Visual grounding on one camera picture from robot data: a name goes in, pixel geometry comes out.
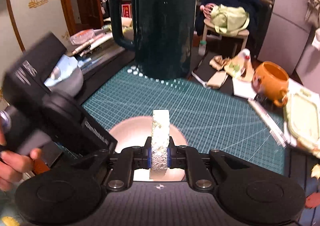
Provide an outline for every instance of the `orange pot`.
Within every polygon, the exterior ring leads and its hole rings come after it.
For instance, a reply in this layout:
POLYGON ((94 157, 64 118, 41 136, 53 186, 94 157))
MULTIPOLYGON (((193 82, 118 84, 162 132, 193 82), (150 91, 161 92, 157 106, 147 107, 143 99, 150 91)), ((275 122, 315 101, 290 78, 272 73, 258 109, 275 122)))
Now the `orange pot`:
POLYGON ((287 104, 289 76, 279 65, 263 62, 255 70, 252 87, 259 94, 264 94, 277 107, 287 104))

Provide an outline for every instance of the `white ruler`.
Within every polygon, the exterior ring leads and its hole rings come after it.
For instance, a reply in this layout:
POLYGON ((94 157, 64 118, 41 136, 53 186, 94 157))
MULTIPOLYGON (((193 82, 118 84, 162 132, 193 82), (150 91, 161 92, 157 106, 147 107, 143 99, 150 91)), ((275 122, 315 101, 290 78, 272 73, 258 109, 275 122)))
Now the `white ruler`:
POLYGON ((248 103, 252 106, 252 108, 256 111, 262 121, 270 128, 270 134, 273 136, 278 145, 286 147, 287 139, 284 136, 281 129, 274 122, 274 120, 270 117, 268 112, 261 106, 261 104, 253 99, 248 99, 248 103))

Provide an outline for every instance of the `red box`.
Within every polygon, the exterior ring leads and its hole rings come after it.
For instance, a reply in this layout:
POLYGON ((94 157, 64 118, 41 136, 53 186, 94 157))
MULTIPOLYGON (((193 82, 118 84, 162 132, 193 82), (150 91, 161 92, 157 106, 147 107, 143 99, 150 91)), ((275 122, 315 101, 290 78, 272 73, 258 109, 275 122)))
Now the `red box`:
POLYGON ((121 14, 122 17, 130 17, 132 18, 132 8, 131 3, 124 3, 121 5, 121 14))

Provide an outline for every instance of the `cutting mat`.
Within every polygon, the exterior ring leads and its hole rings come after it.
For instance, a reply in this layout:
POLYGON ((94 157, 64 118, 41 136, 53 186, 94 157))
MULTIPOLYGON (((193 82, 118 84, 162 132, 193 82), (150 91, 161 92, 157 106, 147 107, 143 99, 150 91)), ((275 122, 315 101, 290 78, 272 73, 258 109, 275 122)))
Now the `cutting mat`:
MULTIPOLYGON (((155 80, 128 69, 119 71, 83 103, 106 130, 124 119, 168 109, 170 123, 199 152, 220 149, 283 174, 284 149, 246 102, 185 79, 155 80)), ((271 116, 283 130, 283 119, 271 116)))

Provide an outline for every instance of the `finger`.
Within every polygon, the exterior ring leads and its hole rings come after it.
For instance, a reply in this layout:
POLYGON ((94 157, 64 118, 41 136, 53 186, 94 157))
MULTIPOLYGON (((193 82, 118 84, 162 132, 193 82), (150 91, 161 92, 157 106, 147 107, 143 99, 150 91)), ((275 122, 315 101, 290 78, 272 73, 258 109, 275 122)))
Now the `finger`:
POLYGON ((31 152, 30 152, 30 157, 33 160, 40 159, 40 157, 41 157, 41 149, 32 149, 31 152))
POLYGON ((2 130, 1 118, 0 118, 0 145, 2 145, 2 146, 6 145, 6 141, 4 139, 4 133, 2 130))
POLYGON ((11 151, 2 151, 0 157, 3 162, 11 166, 17 172, 25 173, 33 169, 33 161, 29 157, 21 156, 11 151))
POLYGON ((0 190, 3 190, 4 192, 6 192, 11 189, 12 189, 12 184, 0 177, 0 190))
POLYGON ((22 179, 22 173, 19 173, 12 167, 0 162, 0 177, 7 182, 16 183, 22 179))

